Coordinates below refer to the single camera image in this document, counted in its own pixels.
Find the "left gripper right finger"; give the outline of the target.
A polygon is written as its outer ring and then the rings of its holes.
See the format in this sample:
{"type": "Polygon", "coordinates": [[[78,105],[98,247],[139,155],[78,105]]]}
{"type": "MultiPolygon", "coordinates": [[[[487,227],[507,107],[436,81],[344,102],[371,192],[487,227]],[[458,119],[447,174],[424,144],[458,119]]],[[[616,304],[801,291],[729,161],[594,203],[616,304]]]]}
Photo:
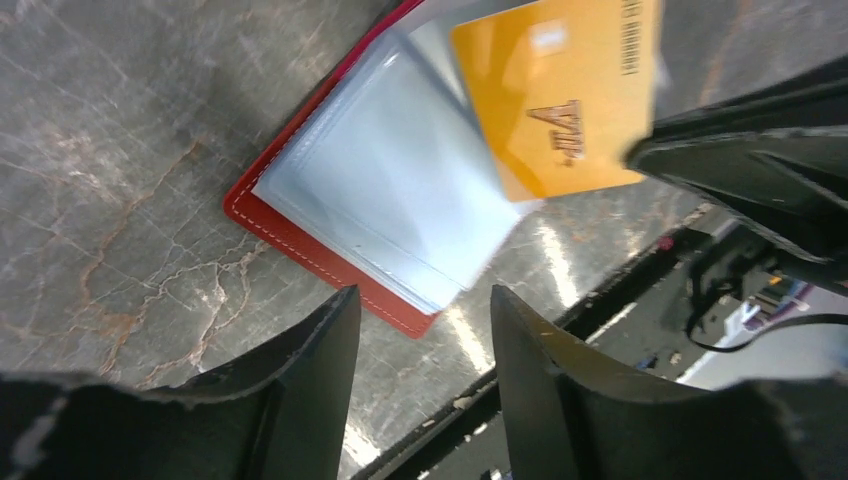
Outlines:
{"type": "Polygon", "coordinates": [[[501,321],[523,323],[561,369],[557,388],[567,446],[509,420],[517,479],[843,479],[847,379],[747,380],[709,391],[639,372],[545,320],[504,286],[501,321]]]}

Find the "orange VIP card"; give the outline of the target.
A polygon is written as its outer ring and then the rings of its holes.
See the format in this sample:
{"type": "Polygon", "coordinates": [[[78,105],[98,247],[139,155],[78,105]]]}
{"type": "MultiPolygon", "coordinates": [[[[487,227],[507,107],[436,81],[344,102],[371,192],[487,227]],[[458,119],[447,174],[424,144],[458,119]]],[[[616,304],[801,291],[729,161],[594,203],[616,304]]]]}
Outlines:
{"type": "Polygon", "coordinates": [[[468,98],[514,202],[639,183],[659,1],[534,1],[453,28],[468,98]]]}

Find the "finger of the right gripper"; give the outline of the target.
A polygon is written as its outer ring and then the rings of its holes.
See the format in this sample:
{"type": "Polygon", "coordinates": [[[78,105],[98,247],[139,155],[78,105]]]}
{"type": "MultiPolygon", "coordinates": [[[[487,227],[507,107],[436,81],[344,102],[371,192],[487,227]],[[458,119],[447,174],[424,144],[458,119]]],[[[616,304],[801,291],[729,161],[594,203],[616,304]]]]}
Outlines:
{"type": "Polygon", "coordinates": [[[791,255],[847,261],[847,59],[656,123],[628,169],[726,209],[791,255]]]}

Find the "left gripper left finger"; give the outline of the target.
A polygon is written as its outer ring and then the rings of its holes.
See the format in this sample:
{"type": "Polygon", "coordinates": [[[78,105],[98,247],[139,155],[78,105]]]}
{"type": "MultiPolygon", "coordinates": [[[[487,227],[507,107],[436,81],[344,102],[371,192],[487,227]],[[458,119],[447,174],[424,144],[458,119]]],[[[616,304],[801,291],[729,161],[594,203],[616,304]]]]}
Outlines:
{"type": "Polygon", "coordinates": [[[5,372],[1,475],[333,479],[360,325],[360,293],[348,286],[290,329],[176,387],[5,372]]]}

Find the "red leather card holder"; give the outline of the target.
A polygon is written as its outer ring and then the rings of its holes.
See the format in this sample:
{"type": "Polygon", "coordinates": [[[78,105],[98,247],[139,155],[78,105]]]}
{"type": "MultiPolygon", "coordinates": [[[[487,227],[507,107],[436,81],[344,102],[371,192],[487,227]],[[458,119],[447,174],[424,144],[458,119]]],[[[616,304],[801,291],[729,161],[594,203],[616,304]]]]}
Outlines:
{"type": "Polygon", "coordinates": [[[411,338],[539,203],[504,193],[450,42],[508,1],[403,1],[231,188],[226,214],[411,338]]]}

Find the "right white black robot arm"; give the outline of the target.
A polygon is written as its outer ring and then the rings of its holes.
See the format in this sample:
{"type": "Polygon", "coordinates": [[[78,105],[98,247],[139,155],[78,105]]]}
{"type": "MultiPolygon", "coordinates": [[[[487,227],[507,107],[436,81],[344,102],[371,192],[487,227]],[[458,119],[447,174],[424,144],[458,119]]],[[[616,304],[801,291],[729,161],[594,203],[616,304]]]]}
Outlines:
{"type": "Polygon", "coordinates": [[[688,275],[689,340],[725,298],[771,279],[847,291],[847,60],[659,121],[630,170],[681,187],[736,221],[688,275]]]}

